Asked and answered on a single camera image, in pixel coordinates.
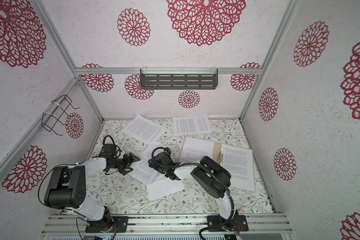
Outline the white printed paper sheet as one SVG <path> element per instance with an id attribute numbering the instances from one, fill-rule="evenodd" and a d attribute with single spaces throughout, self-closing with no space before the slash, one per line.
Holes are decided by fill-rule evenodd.
<path id="1" fill-rule="evenodd" d="M 214 142 L 186 137 L 179 161 L 181 163 L 194 163 L 199 162 L 205 156 L 212 159 L 213 151 Z"/>
<path id="2" fill-rule="evenodd" d="M 234 188 L 255 191 L 253 153 L 250 149 L 222 144 L 221 166 L 231 175 L 231 186 Z"/>

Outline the beige paper folder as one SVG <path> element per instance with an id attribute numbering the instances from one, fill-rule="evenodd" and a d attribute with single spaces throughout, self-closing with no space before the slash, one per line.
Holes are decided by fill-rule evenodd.
<path id="1" fill-rule="evenodd" d="M 214 160 L 216 163 L 217 163 L 217 157 L 218 157 L 219 150 L 222 149 L 221 145 L 222 145 L 222 143 L 214 142 L 214 151 L 213 151 L 212 160 Z"/>

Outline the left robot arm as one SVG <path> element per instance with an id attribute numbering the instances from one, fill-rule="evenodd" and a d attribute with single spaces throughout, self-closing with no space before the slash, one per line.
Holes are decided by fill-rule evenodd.
<path id="1" fill-rule="evenodd" d="M 74 211 L 91 225 L 110 227 L 113 224 L 110 210 L 87 197 L 86 178 L 108 169 L 116 169 L 125 176 L 134 170 L 131 165 L 140 160 L 133 153 L 123 154 L 121 158 L 104 154 L 80 164 L 56 166 L 52 169 L 42 204 L 48 208 Z"/>

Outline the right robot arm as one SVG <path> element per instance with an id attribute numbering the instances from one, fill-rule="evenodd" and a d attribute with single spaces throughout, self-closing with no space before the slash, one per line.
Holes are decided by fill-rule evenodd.
<path id="1" fill-rule="evenodd" d="M 167 155 L 161 159 L 156 156 L 149 160 L 149 167 L 173 181 L 196 180 L 207 194 L 215 198 L 219 216 L 225 221 L 233 220 L 235 209 L 230 194 L 231 174 L 210 157 L 204 156 L 194 163 L 174 163 Z"/>

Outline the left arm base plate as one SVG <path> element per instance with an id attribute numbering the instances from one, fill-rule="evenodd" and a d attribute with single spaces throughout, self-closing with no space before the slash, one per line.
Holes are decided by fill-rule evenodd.
<path id="1" fill-rule="evenodd" d="M 108 208 L 105 208 L 103 217 L 98 221 L 87 221 L 85 233 L 125 233 L 129 217 L 111 216 Z"/>

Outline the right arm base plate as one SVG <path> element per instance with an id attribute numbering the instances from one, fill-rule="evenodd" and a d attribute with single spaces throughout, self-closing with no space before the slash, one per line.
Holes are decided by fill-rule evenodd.
<path id="1" fill-rule="evenodd" d="M 227 222 L 224 226 L 216 228 L 217 225 L 225 221 L 219 215 L 207 216 L 207 226 L 212 228 L 210 232 L 247 232 L 249 230 L 246 217 L 244 215 L 235 215 L 232 220 Z"/>

